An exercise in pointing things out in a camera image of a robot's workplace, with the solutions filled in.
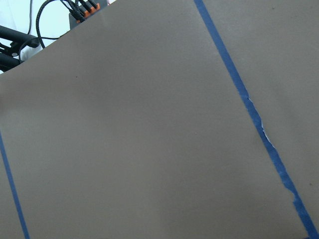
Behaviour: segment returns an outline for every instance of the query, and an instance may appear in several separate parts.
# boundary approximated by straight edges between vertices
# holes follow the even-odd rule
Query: blue tape
[[[24,220],[22,208],[21,208],[21,205],[20,205],[18,193],[16,192],[16,188],[15,188],[13,176],[12,176],[12,173],[11,173],[8,157],[6,156],[6,152],[5,152],[5,148],[4,148],[4,143],[3,143],[1,132],[0,132],[0,151],[1,151],[2,159],[3,159],[3,164],[4,164],[5,171],[6,171],[6,175],[8,177],[8,181],[9,181],[9,184],[10,184],[10,187],[11,187],[11,192],[12,192],[12,196],[13,196],[13,199],[14,199],[15,207],[16,207],[16,210],[18,212],[18,216],[19,216],[20,224],[21,224],[22,231],[23,231],[23,234],[24,234],[24,238],[25,239],[30,239],[28,228],[26,227],[26,223],[25,223],[25,220]]]
[[[318,232],[310,218],[310,215],[308,214],[299,194],[298,191],[296,190],[293,181],[291,180],[289,174],[286,171],[286,168],[277,152],[277,150],[275,149],[275,147],[270,143],[269,139],[266,136],[266,133],[264,131],[263,128],[263,123],[262,120],[253,104],[253,102],[250,100],[249,98],[249,94],[246,90],[246,87],[243,83],[243,81],[241,80],[238,71],[216,29],[216,26],[213,22],[213,20],[211,19],[205,4],[203,3],[202,0],[194,0],[195,4],[197,6],[197,9],[201,15],[201,17],[203,18],[203,21],[209,31],[209,34],[211,36],[211,38],[213,39],[219,54],[233,80],[234,85],[236,86],[239,95],[242,99],[242,101],[244,102],[248,113],[258,131],[258,134],[262,140],[262,142],[264,143],[265,148],[268,151],[268,154],[284,184],[284,186],[290,190],[293,195],[294,195],[294,205],[295,208],[298,212],[298,215],[301,219],[301,221],[304,224],[304,227],[306,228],[308,235],[310,237],[310,239],[319,239],[319,235]]]

